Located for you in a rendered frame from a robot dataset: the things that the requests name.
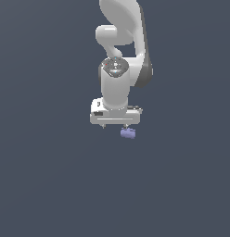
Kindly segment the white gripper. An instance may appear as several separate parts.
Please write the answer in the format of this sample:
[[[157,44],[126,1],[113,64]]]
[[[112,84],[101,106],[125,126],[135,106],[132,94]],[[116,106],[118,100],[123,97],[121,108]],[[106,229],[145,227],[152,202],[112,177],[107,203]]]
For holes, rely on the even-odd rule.
[[[91,104],[90,122],[102,125],[103,129],[109,124],[121,124],[128,128],[129,125],[140,122],[142,112],[143,108],[139,106],[127,106],[117,111],[108,110],[103,105],[103,99],[97,98]]]

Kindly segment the small purple object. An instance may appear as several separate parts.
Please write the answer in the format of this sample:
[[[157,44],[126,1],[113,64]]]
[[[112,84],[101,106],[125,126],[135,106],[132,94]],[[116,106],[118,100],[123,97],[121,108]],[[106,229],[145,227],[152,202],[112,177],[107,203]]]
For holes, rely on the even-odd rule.
[[[135,138],[135,130],[131,128],[121,129],[121,137],[134,139]]]

